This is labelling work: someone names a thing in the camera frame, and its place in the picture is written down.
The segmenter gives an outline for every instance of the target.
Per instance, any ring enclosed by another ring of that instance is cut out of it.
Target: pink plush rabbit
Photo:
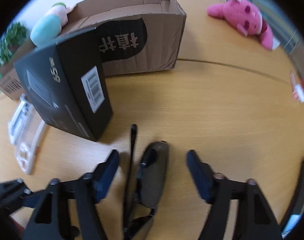
[[[226,3],[211,5],[208,15],[225,19],[243,36],[258,35],[266,49],[275,50],[280,42],[273,36],[271,27],[262,18],[260,10],[248,0],[228,0]]]

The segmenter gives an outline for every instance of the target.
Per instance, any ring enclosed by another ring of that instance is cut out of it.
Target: black printed graphic
[[[147,41],[146,26],[138,20],[110,21],[96,28],[102,62],[137,55]]]

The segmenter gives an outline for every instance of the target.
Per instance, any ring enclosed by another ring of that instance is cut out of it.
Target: white sticker
[[[96,66],[81,77],[81,80],[92,112],[95,113],[105,99]]]

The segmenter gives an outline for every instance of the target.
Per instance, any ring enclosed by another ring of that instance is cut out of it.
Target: black product box
[[[97,141],[112,116],[95,28],[70,33],[14,63],[29,101],[60,130]]]

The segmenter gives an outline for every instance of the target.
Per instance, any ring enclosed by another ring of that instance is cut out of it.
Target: cardboard box
[[[112,76],[174,68],[186,14],[176,0],[84,0],[68,20],[60,36],[96,27],[104,75]],[[15,60],[35,47],[31,40],[26,43]],[[7,64],[7,73],[0,80],[0,90],[11,99],[23,92],[9,93],[19,84],[13,70],[15,60]]]
[[[0,91],[12,100],[18,100],[24,89],[14,68],[14,62],[35,48],[33,42],[28,38],[21,47],[17,49],[11,60],[0,68]]]
[[[42,119],[92,141],[112,116],[95,33],[90,28],[58,37],[14,63]]]

